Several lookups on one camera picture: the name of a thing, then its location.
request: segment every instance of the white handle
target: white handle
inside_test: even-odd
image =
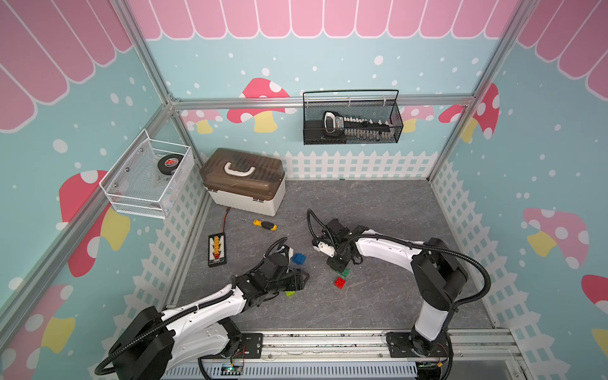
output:
[[[226,165],[224,165],[224,171],[233,176],[246,177],[246,176],[250,175],[251,173],[253,173],[255,170],[255,167],[253,167],[253,166],[251,168],[249,168],[248,171],[232,170],[232,169],[230,169],[231,164],[232,164],[231,162],[226,162]]]

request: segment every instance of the white arm segment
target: white arm segment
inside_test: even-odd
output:
[[[200,303],[217,299],[228,293],[231,288],[232,285],[226,285],[222,290],[189,305],[165,310],[162,320],[167,320],[171,316]],[[196,360],[201,356],[221,352],[228,343],[228,333],[216,322],[242,312],[245,303],[243,292],[236,287],[234,293],[228,299],[169,323],[167,329],[175,330],[175,336],[173,337],[175,343],[171,351],[173,358],[167,363],[167,370],[182,363]]]
[[[364,234],[375,234],[374,230],[367,230]],[[414,241],[416,244],[424,244],[422,241]],[[388,261],[402,268],[412,271],[412,258],[422,250],[411,249],[401,244],[393,243],[388,240],[376,240],[374,238],[361,238],[355,243],[357,250],[362,256],[375,257],[380,260]],[[415,329],[426,339],[433,341],[437,338],[446,320],[447,311],[435,309],[423,300],[420,315],[416,320]]]

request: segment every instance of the black wire mesh basket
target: black wire mesh basket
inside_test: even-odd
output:
[[[304,145],[399,142],[397,95],[389,89],[304,92]]]

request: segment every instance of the brown translucent lid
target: brown translucent lid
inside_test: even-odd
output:
[[[210,190],[270,201],[285,177],[280,159],[219,148],[201,169]]]

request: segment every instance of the gray marble surface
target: gray marble surface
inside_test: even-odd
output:
[[[192,259],[179,304],[193,302],[216,292],[231,275],[245,273],[257,264],[268,246],[287,236],[287,245],[306,255],[302,269],[311,277],[306,288],[287,298],[277,298],[232,319],[242,330],[411,328],[422,298],[412,273],[394,264],[366,258],[351,269],[342,290],[333,285],[338,275],[325,263],[327,256],[312,248],[306,225],[311,208],[325,223],[338,218],[348,228],[358,224],[407,240],[442,239],[450,248],[456,243],[427,181],[288,181],[278,213],[257,215],[231,209],[226,219],[228,264],[209,268],[207,239],[221,232],[226,208],[211,205],[198,251]],[[277,231],[240,221],[262,219],[276,223]],[[314,226],[317,233],[320,228]],[[469,281],[460,297],[475,293]],[[481,301],[460,307],[451,328],[489,328],[491,322]]]

